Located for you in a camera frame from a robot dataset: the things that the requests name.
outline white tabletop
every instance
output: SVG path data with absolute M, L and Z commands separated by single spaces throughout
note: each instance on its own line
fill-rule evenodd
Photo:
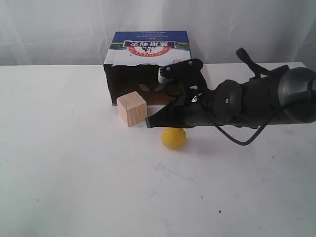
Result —
M 253 76 L 203 73 L 211 88 Z M 0 67 L 0 236 L 315 236 L 316 123 L 267 127 L 246 147 L 187 129 L 181 151 L 161 131 L 124 125 L 102 66 Z

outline wooden block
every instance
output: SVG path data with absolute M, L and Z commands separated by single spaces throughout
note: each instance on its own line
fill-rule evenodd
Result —
M 117 98 L 118 115 L 131 127 L 147 117 L 147 103 L 136 91 Z

